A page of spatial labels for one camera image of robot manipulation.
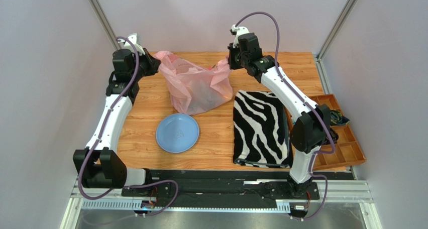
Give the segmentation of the pink peach-print plastic bag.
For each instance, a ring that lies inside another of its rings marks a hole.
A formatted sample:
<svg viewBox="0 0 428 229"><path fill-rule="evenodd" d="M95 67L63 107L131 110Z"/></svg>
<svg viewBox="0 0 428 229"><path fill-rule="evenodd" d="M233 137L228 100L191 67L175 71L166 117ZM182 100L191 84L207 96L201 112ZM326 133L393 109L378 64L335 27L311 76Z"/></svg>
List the pink peach-print plastic bag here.
<svg viewBox="0 0 428 229"><path fill-rule="evenodd" d="M234 92L229 80L232 70L227 58L205 68L170 51L159 51L154 57L161 61L159 71L166 79L171 103L179 113L196 115L232 99Z"/></svg>

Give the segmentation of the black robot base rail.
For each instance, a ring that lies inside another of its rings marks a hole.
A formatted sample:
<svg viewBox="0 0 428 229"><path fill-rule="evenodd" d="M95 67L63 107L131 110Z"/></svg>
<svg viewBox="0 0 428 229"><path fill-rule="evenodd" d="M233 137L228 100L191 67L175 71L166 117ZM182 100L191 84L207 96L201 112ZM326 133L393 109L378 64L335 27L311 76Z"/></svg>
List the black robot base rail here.
<svg viewBox="0 0 428 229"><path fill-rule="evenodd" d="M124 197L156 199L165 206L177 191L172 207L213 209L273 209L276 201L302 203L321 198L317 184L312 182L300 196L291 194L288 171L241 170L151 170L151 183L167 180L161 185L144 189L123 189Z"/></svg>

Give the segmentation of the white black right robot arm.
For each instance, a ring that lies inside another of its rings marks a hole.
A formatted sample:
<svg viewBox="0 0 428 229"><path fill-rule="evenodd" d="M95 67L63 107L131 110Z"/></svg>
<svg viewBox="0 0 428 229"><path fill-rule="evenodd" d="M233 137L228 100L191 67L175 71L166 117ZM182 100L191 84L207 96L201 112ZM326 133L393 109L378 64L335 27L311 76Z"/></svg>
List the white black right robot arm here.
<svg viewBox="0 0 428 229"><path fill-rule="evenodd" d="M316 154L325 140L331 140L331 110L306 96L285 74L277 58L264 55L257 36L248 31L233 31L229 44L229 64L232 69L246 69L260 84L267 87L282 102L294 119L290 132L295 147L290 177L296 184L304 184L313 177Z"/></svg>

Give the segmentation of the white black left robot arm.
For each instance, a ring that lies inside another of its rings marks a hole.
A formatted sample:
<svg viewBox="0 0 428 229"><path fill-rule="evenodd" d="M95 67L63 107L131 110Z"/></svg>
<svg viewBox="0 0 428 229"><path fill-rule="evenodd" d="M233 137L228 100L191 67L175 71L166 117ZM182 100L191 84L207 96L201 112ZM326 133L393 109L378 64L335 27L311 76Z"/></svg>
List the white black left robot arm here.
<svg viewBox="0 0 428 229"><path fill-rule="evenodd" d="M84 188L120 189L139 186L150 177L148 169L130 168L117 155L125 119L139 92L139 80L158 72L160 60L146 48L113 53L114 70L106 88L105 106L98 126L84 149L76 150L73 162Z"/></svg>

